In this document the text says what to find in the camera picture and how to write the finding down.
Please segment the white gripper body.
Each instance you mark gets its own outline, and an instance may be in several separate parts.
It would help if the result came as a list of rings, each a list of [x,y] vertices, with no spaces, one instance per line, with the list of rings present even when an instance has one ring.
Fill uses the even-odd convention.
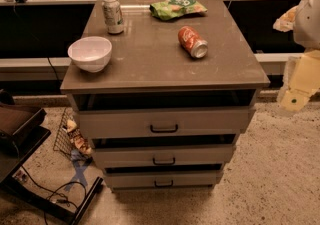
[[[295,14],[294,41],[305,48],[320,49],[320,0],[301,0]]]

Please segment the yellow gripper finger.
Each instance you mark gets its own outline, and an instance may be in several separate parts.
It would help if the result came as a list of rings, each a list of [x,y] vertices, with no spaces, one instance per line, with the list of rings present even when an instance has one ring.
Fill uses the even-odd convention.
[[[296,6],[290,8],[274,22],[273,28],[280,32],[291,31],[295,22],[296,11]]]
[[[319,89],[320,51],[312,50],[300,57],[290,57],[286,62],[277,102],[282,109],[297,112]]]

